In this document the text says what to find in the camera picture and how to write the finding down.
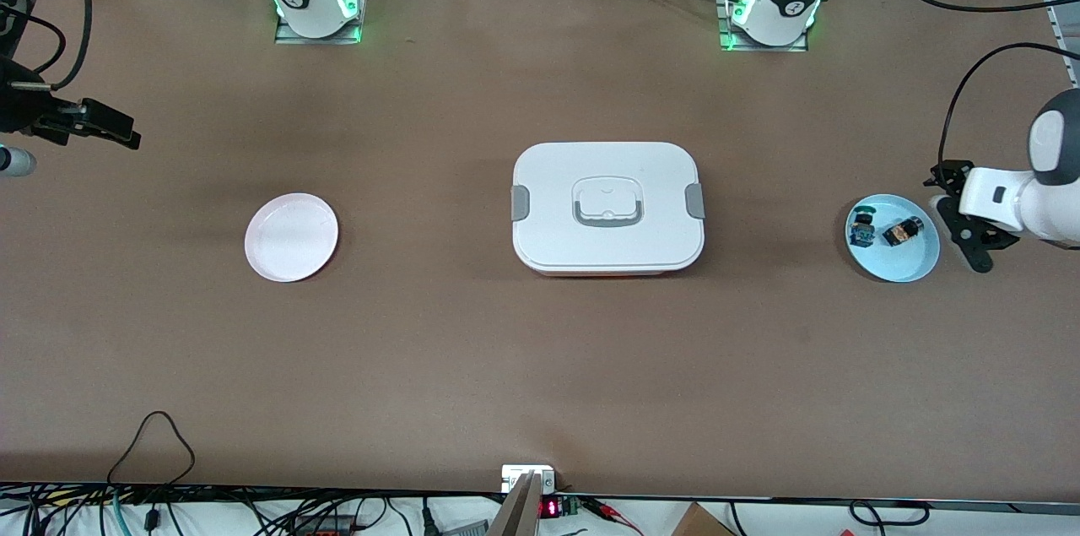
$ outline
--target metal bracket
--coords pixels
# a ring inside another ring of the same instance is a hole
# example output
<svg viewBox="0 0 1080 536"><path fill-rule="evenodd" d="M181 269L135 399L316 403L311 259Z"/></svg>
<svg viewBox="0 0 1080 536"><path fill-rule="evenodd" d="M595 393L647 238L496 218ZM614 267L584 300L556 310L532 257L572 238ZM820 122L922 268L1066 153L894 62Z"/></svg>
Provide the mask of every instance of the metal bracket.
<svg viewBox="0 0 1080 536"><path fill-rule="evenodd" d="M356 16L328 37L301 37L288 27L284 17L278 14L278 27L274 28L275 44L355 44L364 32L364 12L367 0L355 0Z"/></svg>
<svg viewBox="0 0 1080 536"><path fill-rule="evenodd" d="M807 32L802 29L802 35L799 36L798 40L795 40L792 44L784 44L784 46L769 46L768 44L761 44L752 37L746 36L739 25L734 25L731 22L735 9L739 2L730 2L728 0L716 0L716 16L719 22L720 28L720 48L724 51L771 51L771 52L807 52L809 44L807 43Z"/></svg>
<svg viewBox="0 0 1080 536"><path fill-rule="evenodd" d="M503 494L510 492L521 477L529 472L540 474L542 494L555 493L555 469L548 465L502 465L502 488L500 491Z"/></svg>

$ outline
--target small object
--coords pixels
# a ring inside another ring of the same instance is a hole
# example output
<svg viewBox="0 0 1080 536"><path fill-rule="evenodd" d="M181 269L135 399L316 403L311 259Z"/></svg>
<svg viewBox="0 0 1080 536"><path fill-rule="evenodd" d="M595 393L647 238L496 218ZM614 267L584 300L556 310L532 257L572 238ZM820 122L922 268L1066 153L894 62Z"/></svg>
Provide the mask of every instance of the small object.
<svg viewBox="0 0 1080 536"><path fill-rule="evenodd" d="M874 244L874 213L876 210L867 205L855 207L855 220L851 224L849 241L856 247L868 247Z"/></svg>
<svg viewBox="0 0 1080 536"><path fill-rule="evenodd" d="M267 202L244 237L247 263L264 279L292 283L314 274L337 247L338 222L326 201L293 193Z"/></svg>
<svg viewBox="0 0 1080 536"><path fill-rule="evenodd" d="M937 237L937 228L930 219L924 210L903 197L895 195L873 195L855 203L856 207L848 213L843 222L840 234L845 241L851 237L851 227L855 224L855 218L861 215L859 207L873 207L874 220L877 228L888 229L894 227L900 222L905 222L913 217L918 217L922 222L924 229L918 236L901 245L890 246L886 242L874 243L869 247L860 247L848 244L848 252L855 264L867 270L870 274L892 283L910 283L918 281L930 273L937 265L941 255L941 239Z"/></svg>
<svg viewBox="0 0 1080 536"><path fill-rule="evenodd" d="M143 520L143 530L153 532L159 525L161 525L161 511L158 509L150 509L146 511L146 520Z"/></svg>
<svg viewBox="0 0 1080 536"><path fill-rule="evenodd" d="M922 229L922 220L918 217L909 217L900 224L893 226L881 234L886 242L889 243L890 247L895 247L901 243L905 243L912 240L912 237L918 234L919 229Z"/></svg>

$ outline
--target gray latch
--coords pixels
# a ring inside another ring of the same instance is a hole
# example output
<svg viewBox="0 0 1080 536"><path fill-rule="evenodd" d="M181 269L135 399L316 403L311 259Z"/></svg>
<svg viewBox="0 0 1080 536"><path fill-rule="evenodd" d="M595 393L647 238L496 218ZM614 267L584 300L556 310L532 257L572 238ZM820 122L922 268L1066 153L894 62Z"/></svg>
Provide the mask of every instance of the gray latch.
<svg viewBox="0 0 1080 536"><path fill-rule="evenodd" d="M521 222L529 216L529 189L510 186L510 222Z"/></svg>
<svg viewBox="0 0 1080 536"><path fill-rule="evenodd" d="M705 219L705 198L701 195L701 183L686 187L686 213L694 219Z"/></svg>

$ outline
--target blue plate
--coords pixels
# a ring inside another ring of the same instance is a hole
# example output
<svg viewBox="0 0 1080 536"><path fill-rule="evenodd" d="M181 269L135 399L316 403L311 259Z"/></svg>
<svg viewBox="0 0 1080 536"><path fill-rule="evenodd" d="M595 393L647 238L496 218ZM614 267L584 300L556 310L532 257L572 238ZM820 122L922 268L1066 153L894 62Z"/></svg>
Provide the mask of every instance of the blue plate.
<svg viewBox="0 0 1080 536"><path fill-rule="evenodd" d="M855 210L874 207L874 244L859 247L850 242L851 225L855 222ZM922 229L906 243L890 247L881 236L887 229L912 216L922 220ZM843 227L843 242L859 266L870 274L894 283L910 283L930 273L937 265L942 242L937 227L924 210L903 197L895 195L873 195L859 201L848 214Z"/></svg>

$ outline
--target connector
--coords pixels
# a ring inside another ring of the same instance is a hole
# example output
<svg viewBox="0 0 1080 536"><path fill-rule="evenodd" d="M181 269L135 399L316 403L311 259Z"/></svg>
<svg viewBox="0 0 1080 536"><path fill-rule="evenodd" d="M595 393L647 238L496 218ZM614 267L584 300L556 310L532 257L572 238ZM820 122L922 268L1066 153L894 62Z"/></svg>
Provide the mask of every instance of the connector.
<svg viewBox="0 0 1080 536"><path fill-rule="evenodd" d="M149 534L159 525L161 525L161 511L158 509L146 511L146 519L143 520L143 530L146 530L146 533Z"/></svg>
<svg viewBox="0 0 1080 536"><path fill-rule="evenodd" d="M423 499L423 536L441 536L438 527L435 525L435 518L431 517L431 509L428 508L428 498Z"/></svg>

